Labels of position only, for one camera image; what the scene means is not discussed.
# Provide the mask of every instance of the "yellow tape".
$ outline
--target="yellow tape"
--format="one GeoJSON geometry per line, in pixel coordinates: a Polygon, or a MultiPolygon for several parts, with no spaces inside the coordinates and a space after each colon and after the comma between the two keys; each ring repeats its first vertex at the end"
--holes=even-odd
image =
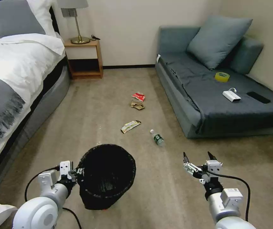
{"type": "Polygon", "coordinates": [[[229,74],[223,73],[223,72],[218,72],[215,75],[215,80],[225,83],[229,80],[229,74]]]}

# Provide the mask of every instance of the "white duvet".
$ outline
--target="white duvet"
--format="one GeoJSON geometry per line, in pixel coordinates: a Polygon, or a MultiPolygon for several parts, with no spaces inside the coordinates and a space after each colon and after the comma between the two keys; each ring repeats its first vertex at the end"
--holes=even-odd
{"type": "Polygon", "coordinates": [[[60,38],[42,34],[22,34],[0,38],[0,80],[25,101],[23,110],[0,142],[0,153],[19,123],[30,112],[40,94],[43,80],[63,58],[60,38]]]}

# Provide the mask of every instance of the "lamp shade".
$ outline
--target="lamp shade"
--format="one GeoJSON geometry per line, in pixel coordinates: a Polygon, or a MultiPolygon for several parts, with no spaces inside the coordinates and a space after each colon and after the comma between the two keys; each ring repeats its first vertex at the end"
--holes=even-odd
{"type": "Polygon", "coordinates": [[[57,0],[58,6],[64,9],[78,9],[89,6],[87,0],[57,0]]]}

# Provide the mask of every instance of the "floor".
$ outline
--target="floor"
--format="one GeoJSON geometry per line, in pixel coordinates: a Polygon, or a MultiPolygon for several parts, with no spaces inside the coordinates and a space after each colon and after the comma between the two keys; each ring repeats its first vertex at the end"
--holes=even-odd
{"type": "MultiPolygon", "coordinates": [[[[86,210],[76,186],[65,206],[78,215],[83,228],[214,228],[204,188],[182,167],[183,151],[196,165],[210,151],[223,162],[223,174],[246,180],[252,190],[249,221],[256,228],[273,228],[273,136],[186,139],[154,68],[105,70],[101,80],[73,82],[15,160],[0,186],[0,203],[22,205],[33,175],[60,161],[77,165],[88,149],[102,143],[125,148],[136,160],[136,177],[131,189],[105,211],[86,210]],[[136,91],[146,95],[144,110],[129,107],[136,91]],[[132,120],[142,124],[122,134],[120,128],[132,120]],[[155,145],[150,129],[164,137],[165,147],[155,145]]],[[[222,183],[247,194],[239,181],[222,183]]],[[[33,182],[28,197],[38,195],[39,185],[33,182]]],[[[10,220],[2,228],[11,228],[10,220]]],[[[78,226],[63,212],[56,228],[78,226]]]]}

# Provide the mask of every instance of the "bed frame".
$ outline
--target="bed frame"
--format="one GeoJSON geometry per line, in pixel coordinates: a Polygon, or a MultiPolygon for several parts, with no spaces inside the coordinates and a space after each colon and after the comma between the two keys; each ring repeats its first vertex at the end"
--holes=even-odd
{"type": "MultiPolygon", "coordinates": [[[[50,14],[54,30],[59,33],[52,8],[50,9],[50,14]]],[[[43,90],[31,105],[31,112],[27,114],[12,133],[0,154],[0,183],[25,144],[65,97],[70,85],[66,58],[63,58],[56,65],[43,82],[43,90]]]]}

